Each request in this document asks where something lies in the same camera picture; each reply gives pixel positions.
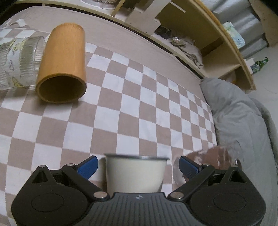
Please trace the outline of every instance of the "metal rim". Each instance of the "metal rim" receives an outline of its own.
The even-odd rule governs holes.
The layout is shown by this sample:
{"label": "metal rim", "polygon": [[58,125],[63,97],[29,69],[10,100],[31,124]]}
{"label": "metal rim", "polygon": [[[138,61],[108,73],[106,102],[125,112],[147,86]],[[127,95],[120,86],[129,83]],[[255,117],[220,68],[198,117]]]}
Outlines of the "metal rim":
{"label": "metal rim", "polygon": [[184,194],[179,191],[174,191],[174,192],[170,193],[170,196],[174,199],[181,199],[184,197]]}
{"label": "metal rim", "polygon": [[134,155],[110,154],[110,153],[105,153],[104,155],[105,155],[106,157],[113,157],[113,158],[146,159],[146,160],[164,160],[164,161],[169,160],[169,158],[167,158],[167,157],[144,156],[144,155],[134,156]]}
{"label": "metal rim", "polygon": [[103,199],[107,197],[107,193],[105,191],[97,191],[94,193],[95,198]]}

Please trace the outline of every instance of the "checkered blanket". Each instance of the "checkered blanket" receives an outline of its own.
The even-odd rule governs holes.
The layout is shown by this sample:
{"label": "checkered blanket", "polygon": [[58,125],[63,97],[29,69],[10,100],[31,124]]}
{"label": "checkered blanket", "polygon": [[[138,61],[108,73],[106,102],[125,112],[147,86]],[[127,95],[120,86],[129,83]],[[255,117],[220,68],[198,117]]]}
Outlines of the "checkered blanket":
{"label": "checkered blanket", "polygon": [[[49,33],[0,29],[0,44]],[[176,157],[216,144],[209,106],[163,75],[86,43],[87,91],[71,104],[47,104],[34,91],[0,92],[0,225],[15,225],[11,203],[39,165],[60,169],[97,156],[90,178],[105,189],[104,153],[166,156],[162,192],[175,183]]]}

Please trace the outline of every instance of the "metal screw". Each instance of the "metal screw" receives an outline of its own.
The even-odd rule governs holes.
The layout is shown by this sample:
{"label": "metal screw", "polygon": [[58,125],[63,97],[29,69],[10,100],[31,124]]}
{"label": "metal screw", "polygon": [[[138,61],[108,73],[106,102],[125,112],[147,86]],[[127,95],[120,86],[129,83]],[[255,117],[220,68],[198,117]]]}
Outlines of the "metal screw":
{"label": "metal screw", "polygon": [[179,192],[179,191],[175,191],[175,192],[172,192],[172,193],[170,194],[170,196],[171,196],[172,198],[174,198],[174,199],[181,199],[181,198],[184,197],[184,194],[181,193],[181,192]]}
{"label": "metal screw", "polygon": [[107,197],[107,193],[105,191],[97,191],[94,193],[95,198],[103,199]]}

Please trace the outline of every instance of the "blue gripper pad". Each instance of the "blue gripper pad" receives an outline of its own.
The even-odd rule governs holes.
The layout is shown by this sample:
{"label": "blue gripper pad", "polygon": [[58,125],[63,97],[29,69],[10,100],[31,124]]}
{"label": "blue gripper pad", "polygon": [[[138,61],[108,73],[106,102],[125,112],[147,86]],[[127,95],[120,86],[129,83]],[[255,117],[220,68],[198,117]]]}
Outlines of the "blue gripper pad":
{"label": "blue gripper pad", "polygon": [[77,173],[87,180],[96,172],[97,169],[98,159],[94,155],[77,165]]}
{"label": "blue gripper pad", "polygon": [[188,179],[191,179],[202,170],[202,166],[190,160],[186,156],[180,157],[179,168]]}

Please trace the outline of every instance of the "white cup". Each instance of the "white cup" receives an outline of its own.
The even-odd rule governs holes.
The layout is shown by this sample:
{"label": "white cup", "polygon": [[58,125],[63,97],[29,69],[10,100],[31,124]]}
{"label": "white cup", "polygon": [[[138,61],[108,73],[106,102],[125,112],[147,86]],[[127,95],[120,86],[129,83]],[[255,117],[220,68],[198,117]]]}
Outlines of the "white cup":
{"label": "white cup", "polygon": [[107,191],[160,192],[168,158],[105,154]]}

